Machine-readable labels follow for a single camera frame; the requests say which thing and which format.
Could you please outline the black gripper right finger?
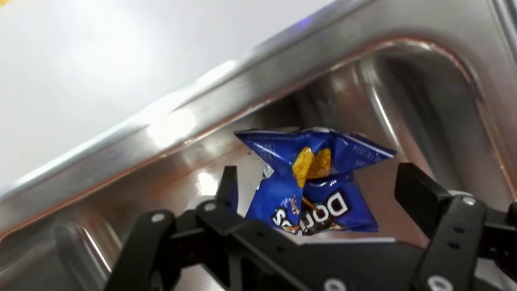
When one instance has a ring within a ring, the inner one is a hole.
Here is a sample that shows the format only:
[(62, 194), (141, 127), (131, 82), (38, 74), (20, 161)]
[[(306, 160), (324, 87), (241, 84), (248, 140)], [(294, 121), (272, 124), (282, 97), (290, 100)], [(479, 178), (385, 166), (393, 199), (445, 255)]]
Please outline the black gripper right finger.
[(517, 281), (517, 203), (488, 207), (451, 194), (414, 163), (399, 163), (395, 197), (429, 237), (411, 281), (414, 291), (498, 291), (475, 276), (480, 258)]

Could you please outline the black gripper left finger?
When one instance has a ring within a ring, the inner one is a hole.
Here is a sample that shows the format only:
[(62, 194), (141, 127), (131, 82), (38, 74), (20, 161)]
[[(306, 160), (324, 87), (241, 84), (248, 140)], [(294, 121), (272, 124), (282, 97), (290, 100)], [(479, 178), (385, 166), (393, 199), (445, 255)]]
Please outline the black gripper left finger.
[(214, 199), (180, 216), (159, 208), (134, 223), (104, 291), (173, 291), (181, 270), (202, 265), (223, 288), (230, 286), (228, 254), (220, 234), (202, 221), (204, 213), (233, 212), (238, 205), (238, 168), (223, 170)]

